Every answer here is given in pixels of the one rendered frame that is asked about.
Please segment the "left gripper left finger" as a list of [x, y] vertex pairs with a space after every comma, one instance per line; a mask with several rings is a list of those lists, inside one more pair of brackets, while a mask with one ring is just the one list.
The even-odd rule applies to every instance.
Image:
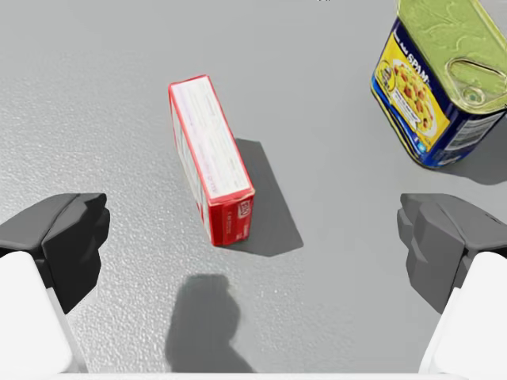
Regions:
[[62, 193], [0, 224], [0, 374], [86, 373], [67, 315], [96, 289], [104, 193]]

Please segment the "red and white carton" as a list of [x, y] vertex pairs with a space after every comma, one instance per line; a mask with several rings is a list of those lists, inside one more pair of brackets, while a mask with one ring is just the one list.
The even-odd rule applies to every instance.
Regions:
[[249, 237], [255, 189], [207, 75], [169, 85], [175, 146], [214, 246]]

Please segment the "green and blue rectangular can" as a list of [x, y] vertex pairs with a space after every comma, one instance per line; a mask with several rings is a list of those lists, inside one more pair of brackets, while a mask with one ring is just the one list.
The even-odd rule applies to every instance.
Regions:
[[507, 39], [479, 0], [398, 0], [371, 90], [416, 163], [451, 165], [507, 116]]

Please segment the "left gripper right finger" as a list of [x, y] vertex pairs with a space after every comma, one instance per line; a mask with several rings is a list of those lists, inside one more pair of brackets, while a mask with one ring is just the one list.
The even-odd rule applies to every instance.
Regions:
[[421, 374], [507, 374], [507, 223], [456, 196], [403, 193], [412, 288], [440, 320]]

